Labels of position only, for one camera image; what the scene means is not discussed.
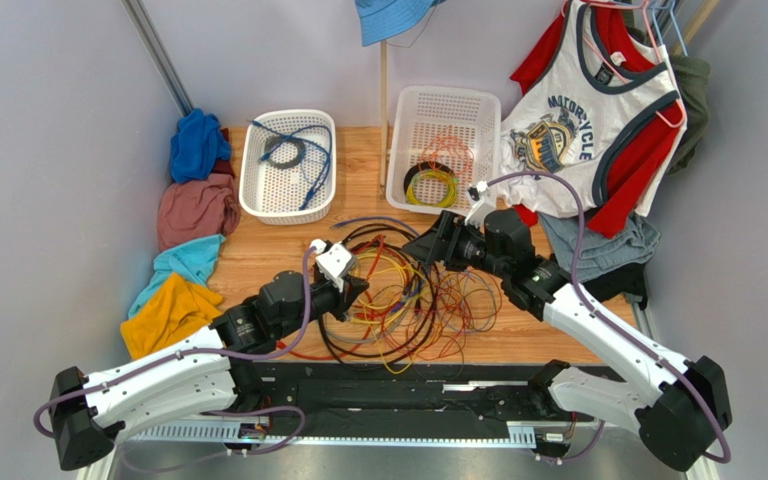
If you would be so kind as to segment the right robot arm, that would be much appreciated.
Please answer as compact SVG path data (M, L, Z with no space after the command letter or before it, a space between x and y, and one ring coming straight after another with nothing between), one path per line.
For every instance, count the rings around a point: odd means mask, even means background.
M512 209L490 213L482 226L451 211L404 251L449 271L479 270L498 278L509 302L577 340L620 380L552 361L530 380L551 407L586 414L638 435L664 465L680 472L700 459L731 458L724 435L732 422L724 370L713 359L686 358L614 315L557 263L539 256L530 228Z

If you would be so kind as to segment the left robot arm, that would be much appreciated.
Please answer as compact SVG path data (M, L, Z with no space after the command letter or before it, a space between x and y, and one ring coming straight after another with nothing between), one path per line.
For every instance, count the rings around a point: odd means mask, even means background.
M301 270L276 274L170 346L105 371L60 371L32 416L34 428L54 442L60 469L74 471L152 427L255 406L263 393L256 363L289 353L326 315L346 319L368 289L351 273L356 262L343 244L315 240Z

